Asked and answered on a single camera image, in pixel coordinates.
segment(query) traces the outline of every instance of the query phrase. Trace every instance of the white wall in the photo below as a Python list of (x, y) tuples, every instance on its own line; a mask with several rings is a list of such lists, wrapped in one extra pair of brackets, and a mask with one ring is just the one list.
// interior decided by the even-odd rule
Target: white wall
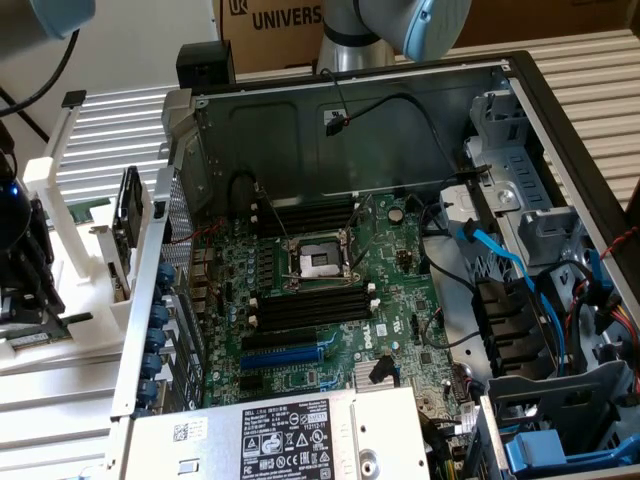
[[(176, 84), (175, 61), (185, 43), (216, 38), (211, 0), (96, 0), (96, 16), (81, 31), (58, 83), (26, 111), (48, 134), (64, 94)], [(46, 82), (67, 41), (53, 42), (0, 63), (0, 85), (20, 101)], [(22, 170), (39, 157), (44, 142), (12, 115), (3, 119), (16, 142)]]

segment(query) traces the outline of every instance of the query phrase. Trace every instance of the motherboard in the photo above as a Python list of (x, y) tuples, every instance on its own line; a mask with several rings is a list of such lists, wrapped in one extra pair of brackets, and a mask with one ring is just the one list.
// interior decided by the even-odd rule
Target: motherboard
[[(429, 417), (458, 415), (449, 351), (424, 341), (446, 335), (438, 322), (424, 330), (439, 306), (419, 272), (421, 209), (392, 194), (358, 200), (352, 226), (335, 231), (285, 237), (292, 223), (260, 231), (255, 217), (201, 226), (211, 233), (196, 241), (191, 293), (207, 342), (204, 407), (395, 383)], [(395, 373), (374, 384), (381, 358)]]

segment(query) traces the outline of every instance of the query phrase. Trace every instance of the green circuit board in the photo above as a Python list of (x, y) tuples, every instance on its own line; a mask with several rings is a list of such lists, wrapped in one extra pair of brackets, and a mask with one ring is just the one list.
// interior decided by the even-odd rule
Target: green circuit board
[[(258, 239), (242, 221), (222, 227), (213, 238), (199, 240), (192, 269), (192, 284), (196, 288), (192, 291), (200, 288), (200, 296), (204, 296), (196, 301), (208, 344), (204, 407), (289, 393), (353, 388), (354, 371), (359, 363), (374, 362), (390, 353), (399, 369), (401, 385), (413, 387), (420, 408), (434, 417), (458, 414), (454, 396), (444, 395), (442, 385), (443, 380), (452, 376), (448, 351), (423, 345), (412, 330), (412, 316), (414, 323), (417, 320), (422, 326), (438, 308), (431, 276), (418, 273), (419, 212), (405, 213), (400, 225), (392, 225), (388, 219), (389, 209), (400, 208), (404, 212), (403, 199), (378, 195), (369, 203), (360, 215), (358, 226), (352, 229), (351, 248), (357, 256), (370, 244), (355, 271), (360, 282), (366, 279), (375, 284), (380, 306), (370, 319), (317, 327), (319, 341), (333, 339), (320, 364), (241, 371), (240, 359), (246, 355), (241, 348), (241, 339), (254, 334), (253, 327), (248, 324), (249, 299), (251, 290), (260, 288), (257, 276), (260, 255), (264, 251), (275, 252), (272, 286), (260, 293), (264, 296), (295, 295), (287, 289), (289, 282), (282, 276), (288, 272), (288, 253), (282, 248), (281, 239)], [(398, 252), (403, 256), (410, 255), (410, 266), (399, 263)], [(200, 269), (197, 267), (203, 258), (208, 265), (207, 280), (215, 285), (232, 287), (232, 294), (224, 299), (222, 315), (216, 299), (198, 284), (198, 280), (202, 281), (204, 268), (202, 265)], [(313, 288), (317, 286), (318, 282), (313, 282)], [(443, 330), (436, 328), (429, 335), (437, 341), (446, 341)], [(241, 391), (239, 378), (256, 374), (262, 377), (263, 389)]]

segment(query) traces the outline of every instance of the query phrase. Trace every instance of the cardboard box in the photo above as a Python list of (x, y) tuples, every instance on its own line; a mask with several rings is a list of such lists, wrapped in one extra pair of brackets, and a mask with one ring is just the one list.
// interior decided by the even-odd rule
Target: cardboard box
[[(219, 0), (212, 0), (216, 18)], [(323, 36), (322, 0), (220, 0), (237, 73), (310, 65)], [(473, 0), (456, 47), (628, 28), (638, 0)]]
[[(322, 0), (220, 0), (236, 73), (310, 65), (323, 36)], [(218, 0), (213, 0), (220, 18)]]

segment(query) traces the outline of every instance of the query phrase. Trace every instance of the power supply label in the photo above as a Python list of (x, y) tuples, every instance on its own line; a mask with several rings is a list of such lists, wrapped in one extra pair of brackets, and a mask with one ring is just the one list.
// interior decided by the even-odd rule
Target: power supply label
[(242, 412), (242, 480), (334, 478), (329, 401)]

